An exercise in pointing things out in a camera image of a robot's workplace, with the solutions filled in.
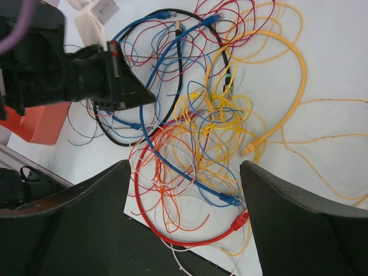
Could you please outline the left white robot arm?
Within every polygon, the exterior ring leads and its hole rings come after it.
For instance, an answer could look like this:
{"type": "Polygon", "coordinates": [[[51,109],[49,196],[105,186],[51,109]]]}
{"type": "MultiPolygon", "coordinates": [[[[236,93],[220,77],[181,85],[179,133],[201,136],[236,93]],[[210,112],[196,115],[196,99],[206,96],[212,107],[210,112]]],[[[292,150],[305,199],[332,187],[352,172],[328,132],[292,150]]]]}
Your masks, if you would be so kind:
{"type": "Polygon", "coordinates": [[[7,108],[91,100],[113,112],[154,103],[116,41],[64,50],[66,19],[43,1],[1,2],[1,119],[7,108]]]}

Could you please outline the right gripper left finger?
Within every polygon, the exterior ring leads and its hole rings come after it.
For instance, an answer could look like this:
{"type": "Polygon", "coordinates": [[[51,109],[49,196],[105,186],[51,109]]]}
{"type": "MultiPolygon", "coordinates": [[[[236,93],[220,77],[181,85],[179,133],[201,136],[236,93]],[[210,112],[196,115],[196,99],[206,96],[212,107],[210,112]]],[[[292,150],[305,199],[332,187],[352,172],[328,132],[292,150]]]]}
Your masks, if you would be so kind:
{"type": "Polygon", "coordinates": [[[131,175],[122,160],[69,188],[1,170],[2,275],[109,275],[131,175]]]}

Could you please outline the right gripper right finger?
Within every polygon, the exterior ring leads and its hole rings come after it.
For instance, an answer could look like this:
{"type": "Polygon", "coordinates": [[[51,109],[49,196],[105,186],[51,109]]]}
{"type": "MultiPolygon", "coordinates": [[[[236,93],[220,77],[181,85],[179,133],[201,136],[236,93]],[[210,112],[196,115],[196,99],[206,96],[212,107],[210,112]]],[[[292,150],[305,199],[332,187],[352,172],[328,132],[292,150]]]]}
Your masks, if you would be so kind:
{"type": "Polygon", "coordinates": [[[367,275],[367,211],[244,161],[241,184],[263,275],[367,275]]]}

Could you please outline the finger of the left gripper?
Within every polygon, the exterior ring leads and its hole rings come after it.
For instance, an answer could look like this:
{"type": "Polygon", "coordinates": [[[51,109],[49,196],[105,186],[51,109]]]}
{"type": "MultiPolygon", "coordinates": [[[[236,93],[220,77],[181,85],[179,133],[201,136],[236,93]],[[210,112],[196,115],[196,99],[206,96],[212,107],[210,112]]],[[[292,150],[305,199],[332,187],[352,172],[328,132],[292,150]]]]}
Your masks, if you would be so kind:
{"type": "Polygon", "coordinates": [[[156,96],[136,77],[126,62],[120,65],[121,109],[133,109],[153,104],[156,96]]]}

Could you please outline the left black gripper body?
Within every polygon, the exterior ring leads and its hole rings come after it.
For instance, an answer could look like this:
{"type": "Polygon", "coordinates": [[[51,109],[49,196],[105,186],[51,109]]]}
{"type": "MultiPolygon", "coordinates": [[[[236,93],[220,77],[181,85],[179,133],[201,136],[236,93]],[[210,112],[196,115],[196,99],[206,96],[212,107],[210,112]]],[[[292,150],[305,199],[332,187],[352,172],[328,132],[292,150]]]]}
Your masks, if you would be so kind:
{"type": "Polygon", "coordinates": [[[107,50],[94,44],[68,57],[75,68],[80,99],[90,99],[106,111],[127,108],[124,81],[127,65],[117,41],[108,41],[107,50]]]}

